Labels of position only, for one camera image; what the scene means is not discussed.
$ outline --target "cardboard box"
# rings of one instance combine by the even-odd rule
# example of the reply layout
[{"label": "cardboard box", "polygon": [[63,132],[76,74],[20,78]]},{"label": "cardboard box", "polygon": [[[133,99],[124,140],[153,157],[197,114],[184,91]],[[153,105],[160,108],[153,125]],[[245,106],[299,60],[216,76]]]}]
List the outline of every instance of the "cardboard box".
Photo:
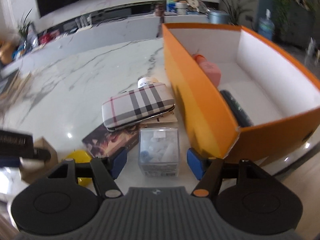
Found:
[{"label": "cardboard box", "polygon": [[[276,160],[320,124],[320,81],[257,33],[232,25],[164,24],[165,69],[191,143],[201,155]],[[221,70],[216,88],[191,57]],[[253,121],[241,128],[220,94],[228,90]]]},{"label": "cardboard box", "polygon": [[33,143],[34,147],[36,148],[43,148],[50,152],[51,159],[44,163],[44,166],[42,166],[40,169],[28,169],[20,166],[20,175],[21,179],[24,180],[26,183],[33,183],[38,178],[42,177],[44,174],[46,174],[49,170],[51,170],[55,165],[58,164],[58,157],[57,152],[53,147],[45,140],[45,138],[41,137],[37,139]]}]

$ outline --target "plaid pattern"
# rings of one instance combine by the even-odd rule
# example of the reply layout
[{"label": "plaid pattern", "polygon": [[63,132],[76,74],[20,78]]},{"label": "plaid pattern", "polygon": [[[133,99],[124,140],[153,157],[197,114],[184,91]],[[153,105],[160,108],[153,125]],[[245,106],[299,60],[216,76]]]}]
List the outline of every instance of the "plaid pattern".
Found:
[{"label": "plaid pattern", "polygon": [[111,97],[102,105],[107,128],[125,125],[172,108],[173,96],[163,83],[154,83]]}]

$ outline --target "marble table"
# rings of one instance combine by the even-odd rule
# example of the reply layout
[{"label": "marble table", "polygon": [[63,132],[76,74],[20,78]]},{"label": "marble table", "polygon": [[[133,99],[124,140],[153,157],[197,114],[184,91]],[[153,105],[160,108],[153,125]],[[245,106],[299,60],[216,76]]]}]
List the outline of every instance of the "marble table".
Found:
[{"label": "marble table", "polygon": [[[156,77],[170,86],[164,69],[162,39],[124,42],[57,59],[33,71],[30,88],[1,118],[1,127],[32,133],[34,139],[45,137],[62,159],[75,149],[84,148],[81,139],[102,123],[101,105],[106,98],[136,88],[138,79],[144,76]],[[188,137],[179,112],[176,113],[180,132],[179,176],[143,176],[135,146],[116,180],[123,193],[129,187],[155,186],[185,186],[190,193],[197,184],[186,163]],[[302,147],[264,169],[271,174],[278,172],[304,155],[313,146],[312,138],[308,143],[309,147]],[[12,182],[6,194],[0,193],[4,200],[12,200],[27,187],[17,171],[12,171]]]}]

